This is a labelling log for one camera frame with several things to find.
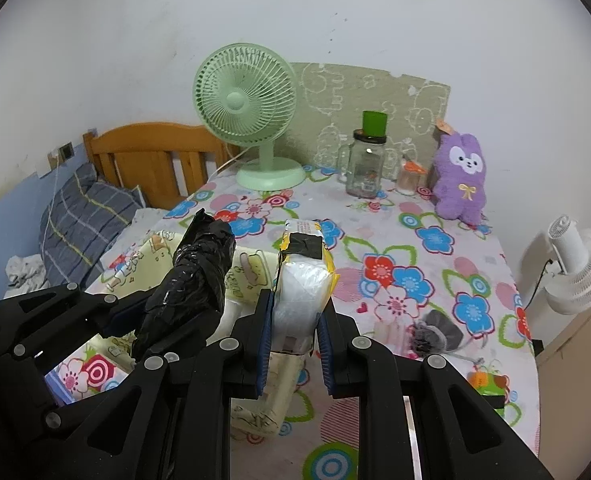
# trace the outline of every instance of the black lid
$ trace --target black lid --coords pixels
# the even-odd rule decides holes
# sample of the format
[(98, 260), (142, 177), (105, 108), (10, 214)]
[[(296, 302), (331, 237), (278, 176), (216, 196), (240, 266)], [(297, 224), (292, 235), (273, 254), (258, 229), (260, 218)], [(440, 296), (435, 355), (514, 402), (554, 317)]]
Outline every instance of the black lid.
[(368, 142), (369, 144), (386, 144), (386, 135), (371, 137), (362, 133), (362, 130), (354, 130), (353, 138), (355, 140), (361, 140), (362, 142)]

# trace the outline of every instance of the white cable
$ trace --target white cable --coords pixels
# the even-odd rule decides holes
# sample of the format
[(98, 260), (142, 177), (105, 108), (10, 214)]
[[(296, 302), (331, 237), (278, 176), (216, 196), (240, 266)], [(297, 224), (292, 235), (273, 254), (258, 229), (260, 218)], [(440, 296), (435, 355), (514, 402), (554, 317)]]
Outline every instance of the white cable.
[(246, 152), (248, 152), (251, 149), (251, 147), (248, 147), (246, 150), (242, 150), (242, 152), (238, 153), (236, 156), (234, 156), (233, 158), (230, 158), (229, 160), (227, 160), (222, 166), (220, 166), (217, 170), (215, 170), (211, 175), (209, 175), (209, 178), (207, 178), (207, 182), (210, 182), (211, 179), (214, 177), (214, 175), (218, 174), (218, 171), (222, 170), (223, 168), (225, 168), (226, 166), (228, 166), (229, 164), (231, 164), (234, 160), (237, 160), (238, 158), (240, 158), (242, 155), (244, 155)]
[(54, 202), (56, 201), (56, 193), (58, 192), (58, 171), (60, 171), (60, 164), (56, 166), (56, 176), (54, 178), (54, 193), (51, 197), (51, 204), (49, 205), (49, 213), (47, 214), (47, 223), (45, 224), (45, 235), (42, 237), (42, 248), (40, 249), (40, 255), (45, 253), (45, 241), (47, 240), (47, 230), (49, 229), (49, 221), (51, 220), (51, 212), (54, 209)]

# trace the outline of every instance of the small glass jar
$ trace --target small glass jar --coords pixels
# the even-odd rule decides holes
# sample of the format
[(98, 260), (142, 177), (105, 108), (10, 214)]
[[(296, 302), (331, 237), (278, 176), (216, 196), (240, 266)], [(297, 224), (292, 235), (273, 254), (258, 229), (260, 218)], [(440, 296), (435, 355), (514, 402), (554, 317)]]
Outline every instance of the small glass jar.
[(346, 178), (347, 193), (360, 198), (375, 198), (380, 191), (386, 136), (370, 137), (362, 130), (353, 132), (354, 142), (338, 152), (340, 179)]
[(402, 159), (400, 171), (398, 171), (398, 179), (395, 183), (398, 191), (403, 195), (414, 195), (416, 189), (418, 189), (419, 180), (425, 174), (427, 174), (427, 170), (417, 162)]

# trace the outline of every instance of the cartoon pattern headboard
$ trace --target cartoon pattern headboard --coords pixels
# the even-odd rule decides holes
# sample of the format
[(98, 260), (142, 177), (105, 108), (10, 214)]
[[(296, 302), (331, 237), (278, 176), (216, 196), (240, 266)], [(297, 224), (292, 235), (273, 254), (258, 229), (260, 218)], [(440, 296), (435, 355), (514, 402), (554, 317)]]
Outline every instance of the cartoon pattern headboard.
[(339, 147), (353, 141), (363, 110), (389, 115), (383, 176), (394, 179), (406, 155), (429, 168), (437, 139), (435, 120), (444, 118), (450, 88), (420, 77), (393, 77), (359, 66), (293, 63), (297, 108), (276, 153), (302, 164), (335, 168)]

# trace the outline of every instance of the stuffed animal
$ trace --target stuffed animal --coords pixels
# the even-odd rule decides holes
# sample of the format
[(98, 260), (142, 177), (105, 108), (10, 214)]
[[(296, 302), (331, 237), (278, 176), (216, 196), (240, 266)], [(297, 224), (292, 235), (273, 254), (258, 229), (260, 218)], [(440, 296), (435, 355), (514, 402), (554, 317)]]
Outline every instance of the stuffed animal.
[(433, 159), (439, 174), (433, 188), (437, 199), (435, 212), (447, 220), (460, 218), (465, 224), (480, 225), (487, 201), (484, 194), (487, 165), (480, 143), (473, 135), (459, 134), (443, 121), (436, 125), (444, 135)]

